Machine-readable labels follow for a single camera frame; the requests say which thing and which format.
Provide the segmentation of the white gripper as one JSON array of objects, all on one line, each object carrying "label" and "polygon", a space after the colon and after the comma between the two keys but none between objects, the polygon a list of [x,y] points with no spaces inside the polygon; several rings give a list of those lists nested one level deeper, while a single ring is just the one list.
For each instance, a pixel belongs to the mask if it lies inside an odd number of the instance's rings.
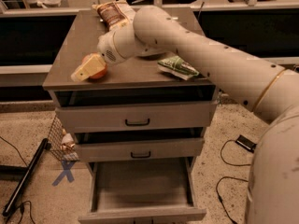
[{"label": "white gripper", "polygon": [[97,53],[85,56],[81,65],[71,75],[73,81],[98,79],[106,74],[107,63],[119,64],[125,61],[117,52],[114,34],[114,32],[108,32],[98,38],[97,50],[103,58]]}]

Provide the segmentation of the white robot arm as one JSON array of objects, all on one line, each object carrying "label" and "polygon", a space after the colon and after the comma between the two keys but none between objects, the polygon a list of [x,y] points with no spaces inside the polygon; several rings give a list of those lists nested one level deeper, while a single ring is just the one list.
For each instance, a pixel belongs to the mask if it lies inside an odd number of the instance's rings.
[{"label": "white robot arm", "polygon": [[98,51],[71,77],[100,77],[112,63],[155,49],[177,54],[268,123],[250,167],[245,224],[299,224],[299,74],[193,33],[163,9],[145,6],[130,23],[102,35]]}]

